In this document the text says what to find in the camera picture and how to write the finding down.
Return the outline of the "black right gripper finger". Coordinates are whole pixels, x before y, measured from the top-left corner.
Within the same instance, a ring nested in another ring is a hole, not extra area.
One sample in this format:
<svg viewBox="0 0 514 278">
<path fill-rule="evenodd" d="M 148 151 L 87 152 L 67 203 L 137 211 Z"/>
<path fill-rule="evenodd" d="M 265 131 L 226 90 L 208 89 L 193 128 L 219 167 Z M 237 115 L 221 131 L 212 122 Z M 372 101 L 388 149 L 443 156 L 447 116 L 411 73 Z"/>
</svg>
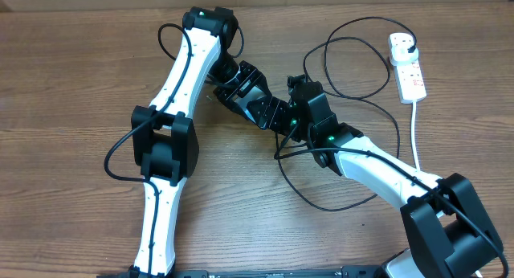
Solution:
<svg viewBox="0 0 514 278">
<path fill-rule="evenodd" d="M 293 119 L 298 120 L 297 103 L 272 97 L 267 106 L 267 127 L 275 133 L 287 136 L 294 127 Z"/>
<path fill-rule="evenodd" d="M 262 130 L 273 129 L 276 126 L 277 106 L 278 99 L 276 97 L 264 96 L 258 100 L 250 101 L 247 104 L 247 110 L 259 128 Z"/>
</svg>

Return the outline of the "blue Galaxy smartphone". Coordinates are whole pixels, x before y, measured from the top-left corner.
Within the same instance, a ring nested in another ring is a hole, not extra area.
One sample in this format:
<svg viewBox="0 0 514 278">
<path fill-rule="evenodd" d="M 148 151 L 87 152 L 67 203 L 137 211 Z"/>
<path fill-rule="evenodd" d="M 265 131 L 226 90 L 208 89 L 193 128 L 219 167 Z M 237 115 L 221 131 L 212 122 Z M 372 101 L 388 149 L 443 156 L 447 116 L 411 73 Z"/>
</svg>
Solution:
<svg viewBox="0 0 514 278">
<path fill-rule="evenodd" d="M 251 115 L 249 109 L 247 108 L 248 104 L 251 101 L 258 100 L 258 94 L 257 93 L 247 93 L 243 98 L 238 98 L 236 100 L 236 104 L 238 105 L 238 109 L 241 110 L 240 115 L 243 116 L 246 120 L 251 121 L 252 123 L 255 122 L 255 119 Z"/>
</svg>

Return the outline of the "white wall charger plug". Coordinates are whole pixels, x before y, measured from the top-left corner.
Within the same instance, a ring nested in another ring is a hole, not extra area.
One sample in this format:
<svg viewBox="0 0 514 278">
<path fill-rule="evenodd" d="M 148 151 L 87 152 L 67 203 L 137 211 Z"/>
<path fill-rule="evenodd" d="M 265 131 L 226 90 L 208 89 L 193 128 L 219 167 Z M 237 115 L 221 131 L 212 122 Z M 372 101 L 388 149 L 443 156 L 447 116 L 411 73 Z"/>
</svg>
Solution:
<svg viewBox="0 0 514 278">
<path fill-rule="evenodd" d="M 390 49 L 390 62 L 393 66 L 403 66 L 418 60 L 419 51 L 415 48 L 409 52 L 408 47 L 392 47 Z"/>
</svg>

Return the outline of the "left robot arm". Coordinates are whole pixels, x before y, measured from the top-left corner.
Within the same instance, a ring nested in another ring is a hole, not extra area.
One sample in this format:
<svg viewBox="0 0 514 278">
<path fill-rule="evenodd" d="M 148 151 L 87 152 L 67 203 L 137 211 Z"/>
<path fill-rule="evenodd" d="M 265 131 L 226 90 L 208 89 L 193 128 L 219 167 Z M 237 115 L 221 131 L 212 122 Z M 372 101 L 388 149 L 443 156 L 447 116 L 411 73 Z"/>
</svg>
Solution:
<svg viewBox="0 0 514 278">
<path fill-rule="evenodd" d="M 179 201 L 198 163 L 193 115 L 206 79 L 230 110 L 255 121 L 248 108 L 270 95 L 264 77 L 228 52 L 239 23 L 230 9 L 193 7 L 182 20 L 182 45 L 162 89 L 133 110 L 133 149 L 145 188 L 141 244 L 128 277 L 171 277 Z"/>
</svg>

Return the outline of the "white power strip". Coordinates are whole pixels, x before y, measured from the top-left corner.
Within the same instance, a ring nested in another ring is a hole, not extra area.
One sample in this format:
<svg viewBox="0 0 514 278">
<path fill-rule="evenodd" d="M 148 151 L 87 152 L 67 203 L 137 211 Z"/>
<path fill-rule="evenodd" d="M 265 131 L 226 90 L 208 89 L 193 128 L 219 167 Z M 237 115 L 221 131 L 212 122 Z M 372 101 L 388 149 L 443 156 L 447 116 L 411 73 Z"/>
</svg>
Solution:
<svg viewBox="0 0 514 278">
<path fill-rule="evenodd" d="M 407 33 L 393 33 L 388 38 L 388 45 L 389 49 L 396 46 L 411 49 L 414 45 L 414 38 Z M 402 104 L 419 102 L 426 97 L 426 88 L 419 60 L 403 66 L 393 66 L 393 70 Z"/>
</svg>

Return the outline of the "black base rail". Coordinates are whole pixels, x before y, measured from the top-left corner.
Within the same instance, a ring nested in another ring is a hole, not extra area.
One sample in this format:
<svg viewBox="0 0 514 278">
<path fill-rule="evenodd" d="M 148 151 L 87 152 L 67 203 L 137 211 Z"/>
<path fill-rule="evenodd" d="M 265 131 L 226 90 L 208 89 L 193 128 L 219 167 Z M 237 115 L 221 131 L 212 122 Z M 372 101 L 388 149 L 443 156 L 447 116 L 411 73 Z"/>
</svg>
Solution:
<svg viewBox="0 0 514 278">
<path fill-rule="evenodd" d="M 269 270 L 269 271 L 238 271 L 208 272 L 207 270 L 176 271 L 149 275 L 141 272 L 138 267 L 131 266 L 127 272 L 100 275 L 104 278 L 377 278 L 385 277 L 380 266 L 352 265 L 338 269 L 306 269 L 306 270 Z"/>
</svg>

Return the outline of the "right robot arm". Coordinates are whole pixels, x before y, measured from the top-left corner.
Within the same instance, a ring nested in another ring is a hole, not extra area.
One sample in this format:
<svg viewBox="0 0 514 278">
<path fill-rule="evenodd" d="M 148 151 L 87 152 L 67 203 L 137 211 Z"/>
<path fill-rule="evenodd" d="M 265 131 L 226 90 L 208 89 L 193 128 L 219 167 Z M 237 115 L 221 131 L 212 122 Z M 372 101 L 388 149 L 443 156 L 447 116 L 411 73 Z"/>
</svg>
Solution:
<svg viewBox="0 0 514 278">
<path fill-rule="evenodd" d="M 408 248 L 385 262 L 381 277 L 470 277 L 499 259 L 503 244 L 471 182 L 460 174 L 441 178 L 378 148 L 361 131 L 337 120 L 320 83 L 288 81 L 290 99 L 275 98 L 266 84 L 247 85 L 245 110 L 263 129 L 302 141 L 321 167 L 359 182 L 399 210 Z"/>
</svg>

